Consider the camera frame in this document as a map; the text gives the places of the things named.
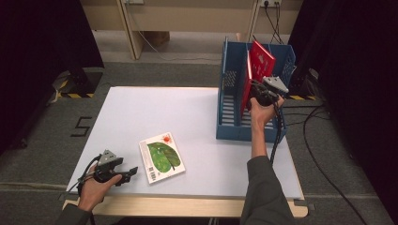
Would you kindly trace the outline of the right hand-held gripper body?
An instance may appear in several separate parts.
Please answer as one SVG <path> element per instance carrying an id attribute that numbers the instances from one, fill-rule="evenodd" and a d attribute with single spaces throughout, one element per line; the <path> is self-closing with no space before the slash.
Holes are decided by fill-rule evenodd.
<path id="1" fill-rule="evenodd" d="M 251 97 L 256 98 L 262 106 L 269 106 L 276 103 L 279 96 L 287 94 L 288 88 L 279 77 L 264 77 L 262 83 L 257 83 L 256 92 L 251 92 Z"/>

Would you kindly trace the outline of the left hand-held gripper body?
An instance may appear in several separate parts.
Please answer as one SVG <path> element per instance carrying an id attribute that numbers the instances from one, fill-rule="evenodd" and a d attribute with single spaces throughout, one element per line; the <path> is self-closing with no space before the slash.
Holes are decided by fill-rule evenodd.
<path id="1" fill-rule="evenodd" d="M 99 157 L 93 177 L 97 182 L 105 183 L 115 176 L 115 167 L 123 163 L 122 157 L 117 157 L 106 149 Z"/>

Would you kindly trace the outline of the white book with green leaf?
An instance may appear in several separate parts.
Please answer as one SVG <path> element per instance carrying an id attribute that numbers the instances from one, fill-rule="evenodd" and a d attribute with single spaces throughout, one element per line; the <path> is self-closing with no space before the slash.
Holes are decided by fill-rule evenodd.
<path id="1" fill-rule="evenodd" d="M 186 171 L 171 132 L 145 139 L 139 148 L 150 185 Z"/>

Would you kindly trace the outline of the blue plastic file rack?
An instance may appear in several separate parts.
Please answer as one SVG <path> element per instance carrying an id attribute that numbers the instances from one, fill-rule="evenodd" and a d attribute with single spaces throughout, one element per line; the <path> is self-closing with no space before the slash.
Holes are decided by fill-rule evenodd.
<path id="1" fill-rule="evenodd" d="M 249 142 L 252 138 L 251 119 L 247 109 L 240 114 L 247 51 L 251 43 L 229 42 L 227 44 L 224 74 L 224 91 L 221 75 L 218 91 L 216 139 Z M 276 57 L 273 74 L 278 75 L 285 85 L 290 83 L 296 56 L 290 45 L 263 45 Z"/>

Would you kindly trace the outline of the person's right hand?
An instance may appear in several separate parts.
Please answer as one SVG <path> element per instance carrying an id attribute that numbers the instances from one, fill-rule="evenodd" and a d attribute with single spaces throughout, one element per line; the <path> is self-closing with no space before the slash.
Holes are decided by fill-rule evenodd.
<path id="1" fill-rule="evenodd" d="M 265 127 L 265 124 L 268 123 L 276 115 L 276 110 L 283 105 L 284 99 L 279 97 L 277 101 L 277 107 L 274 107 L 273 105 L 262 106 L 255 97 L 252 97 L 250 99 L 250 102 L 252 129 L 259 130 L 263 129 Z"/>

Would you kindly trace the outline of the person's left hand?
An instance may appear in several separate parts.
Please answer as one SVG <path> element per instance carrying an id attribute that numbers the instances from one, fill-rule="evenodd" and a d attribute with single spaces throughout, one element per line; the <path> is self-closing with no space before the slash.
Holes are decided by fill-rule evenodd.
<path id="1" fill-rule="evenodd" d="M 91 212 L 103 201 L 108 190 L 119 182 L 121 178 L 122 176 L 118 174 L 105 183 L 99 183 L 94 178 L 87 178 L 84 181 L 78 208 L 86 212 Z"/>

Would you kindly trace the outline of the black stand base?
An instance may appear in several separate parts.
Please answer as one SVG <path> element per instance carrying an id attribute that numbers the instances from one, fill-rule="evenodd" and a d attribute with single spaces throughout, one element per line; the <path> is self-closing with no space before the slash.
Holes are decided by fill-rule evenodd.
<path id="1" fill-rule="evenodd" d="M 289 95 L 317 96 L 318 77 L 318 72 L 312 68 L 309 68 L 306 72 L 296 69 L 292 73 L 288 85 Z"/>
<path id="2" fill-rule="evenodd" d="M 82 75 L 68 73 L 60 85 L 59 93 L 95 94 L 102 75 L 101 67 L 84 67 Z"/>

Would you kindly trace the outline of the grey tape piece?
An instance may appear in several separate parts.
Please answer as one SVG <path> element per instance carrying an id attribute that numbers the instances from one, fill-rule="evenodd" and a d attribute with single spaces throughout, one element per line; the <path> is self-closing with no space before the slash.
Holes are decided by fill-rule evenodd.
<path id="1" fill-rule="evenodd" d="M 77 201 L 79 196 L 77 194 L 61 193 L 58 197 L 58 201 Z"/>
<path id="2" fill-rule="evenodd" d="M 305 206 L 310 211 L 315 211 L 316 210 L 315 204 L 308 203 L 306 200 L 294 200 L 294 205 L 295 206 Z"/>

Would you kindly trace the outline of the black curtain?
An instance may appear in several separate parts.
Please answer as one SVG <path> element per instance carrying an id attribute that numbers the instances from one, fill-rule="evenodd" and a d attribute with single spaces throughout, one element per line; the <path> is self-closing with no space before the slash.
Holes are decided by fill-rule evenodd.
<path id="1" fill-rule="evenodd" d="M 398 224 L 398 0 L 303 0 L 289 43 Z"/>
<path id="2" fill-rule="evenodd" d="M 81 0 L 0 0 L 0 155 L 30 128 L 58 75 L 102 66 Z"/>

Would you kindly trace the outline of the cardboard box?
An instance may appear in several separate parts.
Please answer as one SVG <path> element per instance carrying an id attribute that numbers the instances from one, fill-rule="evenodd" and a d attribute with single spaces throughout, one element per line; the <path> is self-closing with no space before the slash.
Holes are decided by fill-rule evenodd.
<path id="1" fill-rule="evenodd" d="M 168 31 L 144 31 L 144 37 L 148 44 L 159 47 L 170 40 Z"/>

